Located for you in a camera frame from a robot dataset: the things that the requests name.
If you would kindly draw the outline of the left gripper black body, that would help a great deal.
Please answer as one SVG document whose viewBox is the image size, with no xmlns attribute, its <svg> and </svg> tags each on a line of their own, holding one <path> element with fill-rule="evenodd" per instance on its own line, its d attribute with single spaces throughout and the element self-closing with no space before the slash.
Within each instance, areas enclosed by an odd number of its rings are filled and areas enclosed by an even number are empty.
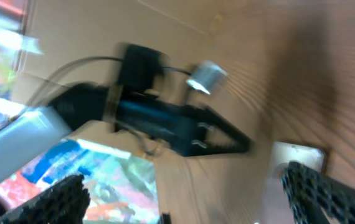
<svg viewBox="0 0 355 224">
<path fill-rule="evenodd" d="M 204 156 L 204 131 L 197 124 L 202 110 L 191 105 L 178 106 L 145 97 L 120 100 L 116 119 L 121 125 L 169 143 L 184 157 Z"/>
</svg>

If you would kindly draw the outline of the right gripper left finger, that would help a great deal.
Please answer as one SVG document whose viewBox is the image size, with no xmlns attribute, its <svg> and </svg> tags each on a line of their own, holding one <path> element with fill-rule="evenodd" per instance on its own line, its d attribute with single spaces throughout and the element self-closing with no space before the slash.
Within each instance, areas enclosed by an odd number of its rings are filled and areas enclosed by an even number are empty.
<svg viewBox="0 0 355 224">
<path fill-rule="evenodd" d="M 82 174 L 70 175 L 0 216 L 0 224 L 82 224 L 90 194 Z"/>
</svg>

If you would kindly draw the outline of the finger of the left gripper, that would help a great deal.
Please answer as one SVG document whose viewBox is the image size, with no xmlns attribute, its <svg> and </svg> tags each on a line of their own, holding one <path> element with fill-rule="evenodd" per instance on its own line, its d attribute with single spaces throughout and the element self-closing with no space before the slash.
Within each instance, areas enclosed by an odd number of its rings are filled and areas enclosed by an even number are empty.
<svg viewBox="0 0 355 224">
<path fill-rule="evenodd" d="M 210 107 L 200 111 L 192 148 L 195 156 L 246 153 L 253 140 Z"/>
</svg>

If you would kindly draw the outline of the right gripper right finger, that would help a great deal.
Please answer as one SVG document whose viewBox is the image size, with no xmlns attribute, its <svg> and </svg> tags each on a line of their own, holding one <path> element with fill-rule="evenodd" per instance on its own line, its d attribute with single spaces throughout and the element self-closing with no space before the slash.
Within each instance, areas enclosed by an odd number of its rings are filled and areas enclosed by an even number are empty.
<svg viewBox="0 0 355 224">
<path fill-rule="evenodd" d="M 284 169 L 281 182 L 296 224 L 355 224 L 355 189 L 298 162 Z"/>
</svg>

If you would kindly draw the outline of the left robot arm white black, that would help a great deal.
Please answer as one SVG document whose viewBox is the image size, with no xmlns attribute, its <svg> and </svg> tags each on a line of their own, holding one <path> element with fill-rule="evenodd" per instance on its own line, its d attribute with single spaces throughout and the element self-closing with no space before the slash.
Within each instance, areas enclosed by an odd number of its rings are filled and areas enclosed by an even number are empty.
<svg viewBox="0 0 355 224">
<path fill-rule="evenodd" d="M 132 129 L 166 141 L 184 157 L 245 153 L 252 140 L 209 107 L 173 105 L 151 95 L 81 83 L 26 111 L 0 128 L 0 183 L 89 121 L 112 117 L 117 129 Z"/>
</svg>

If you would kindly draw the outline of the colourful painted backdrop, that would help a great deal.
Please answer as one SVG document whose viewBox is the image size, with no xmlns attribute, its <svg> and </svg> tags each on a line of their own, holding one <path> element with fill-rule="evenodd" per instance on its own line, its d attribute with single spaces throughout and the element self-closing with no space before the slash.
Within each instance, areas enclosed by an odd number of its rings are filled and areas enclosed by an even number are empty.
<svg viewBox="0 0 355 224">
<path fill-rule="evenodd" d="M 132 200 L 122 201 L 116 192 L 116 182 L 133 185 L 140 182 L 131 174 L 132 165 L 148 168 L 153 174 L 153 165 L 134 156 L 118 157 L 110 150 L 97 152 L 93 147 L 81 146 L 77 141 L 60 137 L 55 142 L 51 136 L 62 134 L 65 124 L 56 119 L 56 112 L 49 108 L 28 111 L 24 116 L 9 123 L 1 131 L 6 133 L 21 125 L 22 136 L 33 138 L 43 134 L 46 151 L 28 162 L 15 174 L 0 183 L 5 194 L 0 196 L 0 216 L 21 206 L 58 181 L 74 174 L 84 176 L 83 184 L 90 194 L 90 204 L 83 223 L 165 223 L 157 209 L 144 209 L 144 218 L 139 218 L 139 209 Z"/>
</svg>

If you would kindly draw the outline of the cardboard panel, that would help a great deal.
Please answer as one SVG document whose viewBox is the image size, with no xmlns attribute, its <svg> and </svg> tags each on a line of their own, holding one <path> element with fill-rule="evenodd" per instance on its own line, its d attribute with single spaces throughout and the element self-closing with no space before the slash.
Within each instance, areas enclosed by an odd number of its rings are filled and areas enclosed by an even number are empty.
<svg viewBox="0 0 355 224">
<path fill-rule="evenodd" d="M 159 209 L 173 223 L 259 223 L 269 143 L 259 132 L 268 72 L 259 1 L 32 1 L 26 34 L 40 54 L 23 53 L 11 98 L 27 103 L 57 68 L 78 58 L 121 55 L 128 43 L 159 50 L 186 68 L 212 60 L 227 80 L 209 105 L 256 140 L 243 155 L 184 158 L 160 145 L 152 157 Z"/>
</svg>

